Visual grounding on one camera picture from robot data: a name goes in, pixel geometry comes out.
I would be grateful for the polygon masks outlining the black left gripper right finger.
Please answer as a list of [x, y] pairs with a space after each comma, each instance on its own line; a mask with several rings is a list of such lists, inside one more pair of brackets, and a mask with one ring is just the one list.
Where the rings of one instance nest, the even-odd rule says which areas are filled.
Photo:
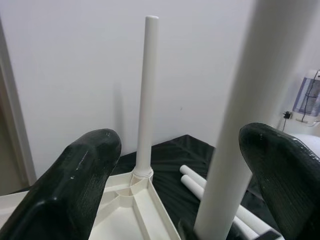
[[320, 240], [320, 157], [259, 122], [239, 130], [240, 152], [285, 240]]

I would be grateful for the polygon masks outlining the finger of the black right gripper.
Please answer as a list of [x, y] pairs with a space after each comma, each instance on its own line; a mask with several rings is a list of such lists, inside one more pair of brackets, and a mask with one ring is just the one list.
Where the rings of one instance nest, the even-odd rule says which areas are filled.
[[181, 218], [177, 225], [177, 231], [181, 240], [199, 240], [194, 231], [194, 221], [186, 218]]

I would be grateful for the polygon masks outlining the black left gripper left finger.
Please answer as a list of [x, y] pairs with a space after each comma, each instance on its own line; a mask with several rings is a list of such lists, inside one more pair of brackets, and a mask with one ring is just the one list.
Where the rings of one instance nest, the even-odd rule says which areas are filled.
[[112, 129], [68, 145], [0, 229], [0, 240], [89, 240], [106, 182], [121, 155]]

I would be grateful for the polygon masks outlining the white plastic table top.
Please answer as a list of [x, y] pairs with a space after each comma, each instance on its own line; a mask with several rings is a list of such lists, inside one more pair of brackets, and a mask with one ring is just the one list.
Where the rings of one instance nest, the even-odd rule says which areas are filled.
[[[110, 174], [88, 240], [180, 240], [152, 178]], [[0, 229], [28, 192], [0, 196]]]

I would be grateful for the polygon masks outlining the black table cloth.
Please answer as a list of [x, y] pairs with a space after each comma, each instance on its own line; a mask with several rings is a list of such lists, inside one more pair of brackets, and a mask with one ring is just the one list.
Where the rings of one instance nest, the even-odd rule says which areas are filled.
[[[206, 179], [214, 152], [215, 147], [187, 134], [151, 148], [152, 184], [177, 230], [180, 219], [188, 219], [195, 224], [200, 205], [200, 200], [181, 183], [180, 167], [187, 165]], [[111, 175], [131, 172], [136, 163], [136, 155], [136, 152], [132, 152], [121, 156]], [[240, 205], [280, 232], [254, 176]], [[226, 240], [247, 239], [232, 223]]]

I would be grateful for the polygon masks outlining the white purple insect lamp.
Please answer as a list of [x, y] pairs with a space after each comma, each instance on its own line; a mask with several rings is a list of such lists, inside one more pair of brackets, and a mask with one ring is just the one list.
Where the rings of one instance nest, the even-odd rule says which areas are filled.
[[298, 122], [309, 126], [320, 122], [320, 69], [310, 70], [304, 76], [292, 111]]

